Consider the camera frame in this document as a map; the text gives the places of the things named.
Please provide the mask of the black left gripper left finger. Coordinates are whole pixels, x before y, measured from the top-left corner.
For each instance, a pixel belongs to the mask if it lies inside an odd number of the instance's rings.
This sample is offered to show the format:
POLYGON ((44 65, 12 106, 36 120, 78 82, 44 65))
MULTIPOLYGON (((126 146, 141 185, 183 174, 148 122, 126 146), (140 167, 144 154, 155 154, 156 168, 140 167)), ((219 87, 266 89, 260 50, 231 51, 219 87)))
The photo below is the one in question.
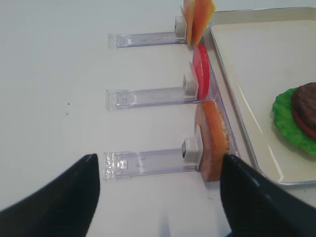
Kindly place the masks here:
POLYGON ((2 237, 84 237, 100 195, 96 154, 85 155, 56 179, 0 212, 2 237))

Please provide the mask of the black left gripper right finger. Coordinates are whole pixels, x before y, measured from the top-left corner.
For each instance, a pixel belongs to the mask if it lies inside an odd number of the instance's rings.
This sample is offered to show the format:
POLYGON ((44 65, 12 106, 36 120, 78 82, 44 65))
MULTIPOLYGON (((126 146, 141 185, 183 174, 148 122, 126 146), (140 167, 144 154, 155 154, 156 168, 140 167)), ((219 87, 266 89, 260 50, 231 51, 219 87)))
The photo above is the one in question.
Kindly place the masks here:
POLYGON ((220 197, 231 237, 314 237, 316 209, 235 155, 224 155, 220 197))

